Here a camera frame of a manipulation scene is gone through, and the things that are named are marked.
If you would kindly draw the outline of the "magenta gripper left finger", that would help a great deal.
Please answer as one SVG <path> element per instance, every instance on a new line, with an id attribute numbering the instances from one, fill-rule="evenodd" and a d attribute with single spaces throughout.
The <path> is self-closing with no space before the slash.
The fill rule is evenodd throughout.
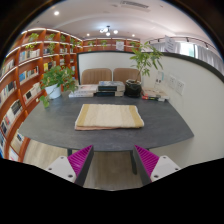
<path id="1" fill-rule="evenodd" d="M 89 145 L 68 157 L 59 156 L 46 168 L 46 171 L 78 186 L 83 186 L 93 155 L 94 148 Z"/>

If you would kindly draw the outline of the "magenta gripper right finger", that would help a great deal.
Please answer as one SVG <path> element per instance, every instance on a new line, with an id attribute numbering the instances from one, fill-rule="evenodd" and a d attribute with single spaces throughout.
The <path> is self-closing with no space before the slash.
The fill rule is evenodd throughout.
<path id="1" fill-rule="evenodd" d="M 180 170 L 180 167 L 168 156 L 157 156 L 140 146 L 135 146 L 133 156 L 143 185 Z"/>

